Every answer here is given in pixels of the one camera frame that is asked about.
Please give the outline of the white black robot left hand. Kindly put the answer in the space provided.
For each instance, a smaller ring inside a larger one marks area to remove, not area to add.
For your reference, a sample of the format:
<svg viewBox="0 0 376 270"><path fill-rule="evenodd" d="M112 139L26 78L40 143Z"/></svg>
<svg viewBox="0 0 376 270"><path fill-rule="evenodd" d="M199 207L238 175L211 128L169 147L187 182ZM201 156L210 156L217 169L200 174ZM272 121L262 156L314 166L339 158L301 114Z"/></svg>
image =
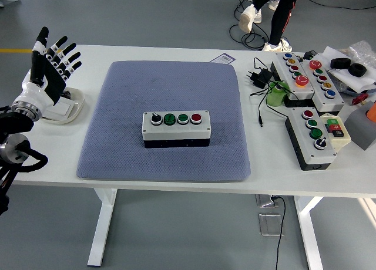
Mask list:
<svg viewBox="0 0 376 270"><path fill-rule="evenodd" d="M48 35L49 29L44 26L36 38L31 68L22 82L22 93L12 104L13 111L26 108L41 114L56 105L66 88L66 81L82 64L75 43L59 49L68 40L67 36L48 48Z"/></svg>

